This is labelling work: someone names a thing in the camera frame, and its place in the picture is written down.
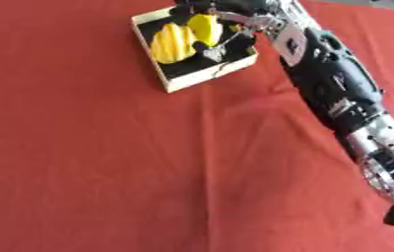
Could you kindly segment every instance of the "red fabric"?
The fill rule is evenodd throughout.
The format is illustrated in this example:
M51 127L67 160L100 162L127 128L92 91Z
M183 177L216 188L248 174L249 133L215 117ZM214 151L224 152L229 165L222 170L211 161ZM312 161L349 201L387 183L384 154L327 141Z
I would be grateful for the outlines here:
M130 17L162 1L0 0L0 252L393 252L388 204L259 62L164 94ZM305 3L385 88L394 11Z

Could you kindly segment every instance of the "yellow object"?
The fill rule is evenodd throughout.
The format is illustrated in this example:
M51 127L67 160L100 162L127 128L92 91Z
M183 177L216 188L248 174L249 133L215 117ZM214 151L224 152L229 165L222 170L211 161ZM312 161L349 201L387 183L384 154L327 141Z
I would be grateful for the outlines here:
M154 58L164 64L171 64L193 56L196 51L192 44L196 37L189 27L175 23L164 25L151 43Z
M223 33L223 26L217 22L217 17L213 15L197 14L188 22L188 27L192 29L197 40L212 47L219 43Z

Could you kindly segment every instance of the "table surface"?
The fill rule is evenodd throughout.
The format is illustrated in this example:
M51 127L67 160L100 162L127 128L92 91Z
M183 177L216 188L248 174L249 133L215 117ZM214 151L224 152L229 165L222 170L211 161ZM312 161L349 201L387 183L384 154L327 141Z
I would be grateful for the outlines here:
M304 3L394 114L394 11ZM163 93L130 17L170 4L0 0L0 252L394 252L388 204L265 39Z

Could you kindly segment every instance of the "robotic arm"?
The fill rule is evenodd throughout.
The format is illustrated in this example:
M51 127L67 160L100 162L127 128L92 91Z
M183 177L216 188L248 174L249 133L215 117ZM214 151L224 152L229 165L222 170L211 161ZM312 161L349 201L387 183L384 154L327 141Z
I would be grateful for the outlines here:
M383 90L352 50L296 0L216 0L208 7L221 20L266 34L300 96L392 203L384 222L394 225L394 118L382 104Z

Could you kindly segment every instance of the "yellow ball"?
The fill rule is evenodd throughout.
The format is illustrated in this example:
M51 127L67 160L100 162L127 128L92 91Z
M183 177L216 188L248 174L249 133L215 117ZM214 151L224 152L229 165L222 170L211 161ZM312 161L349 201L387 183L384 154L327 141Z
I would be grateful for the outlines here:
M157 61L171 64L193 56L196 53L192 47L195 41L196 37L189 27L170 23L155 34L151 52Z
M197 14L188 21L188 27L199 41L210 47L219 43L223 34L222 24L219 24L217 17L213 15Z

